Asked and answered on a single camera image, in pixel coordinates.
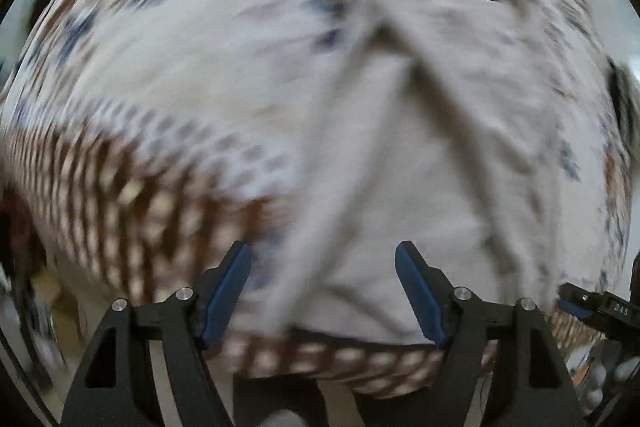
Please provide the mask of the white and black clothes pile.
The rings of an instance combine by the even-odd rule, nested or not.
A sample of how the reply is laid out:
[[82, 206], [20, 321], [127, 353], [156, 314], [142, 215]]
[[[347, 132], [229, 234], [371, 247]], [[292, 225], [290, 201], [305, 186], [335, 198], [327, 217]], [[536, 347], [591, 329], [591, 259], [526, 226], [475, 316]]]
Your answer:
[[639, 162], [639, 78], [629, 64], [608, 62], [608, 93], [620, 137], [634, 162]]

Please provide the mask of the floral bed blanket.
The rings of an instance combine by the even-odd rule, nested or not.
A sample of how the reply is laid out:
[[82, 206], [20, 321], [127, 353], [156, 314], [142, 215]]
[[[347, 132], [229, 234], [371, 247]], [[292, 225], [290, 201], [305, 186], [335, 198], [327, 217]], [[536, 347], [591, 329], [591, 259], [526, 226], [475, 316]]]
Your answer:
[[[553, 303], [538, 305], [570, 349], [586, 333], [556, 311], [556, 290], [620, 280], [631, 160], [587, 3], [534, 1], [551, 67], [559, 261]], [[216, 343], [232, 373], [335, 379], [377, 398], [431, 384], [440, 355], [417, 321], [412, 343], [256, 329], [354, 2], [51, 0], [1, 92], [1, 165], [67, 284], [82, 298], [157, 303], [242, 241], [254, 268]]]

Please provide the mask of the beige long-sleeve shirt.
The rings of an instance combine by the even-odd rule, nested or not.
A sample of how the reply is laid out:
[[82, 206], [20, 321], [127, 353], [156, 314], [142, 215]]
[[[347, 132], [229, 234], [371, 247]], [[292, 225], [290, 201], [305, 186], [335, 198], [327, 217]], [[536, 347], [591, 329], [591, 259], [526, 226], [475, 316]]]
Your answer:
[[405, 239], [490, 301], [550, 307], [550, 72], [534, 0], [355, 0], [256, 329], [412, 343]]

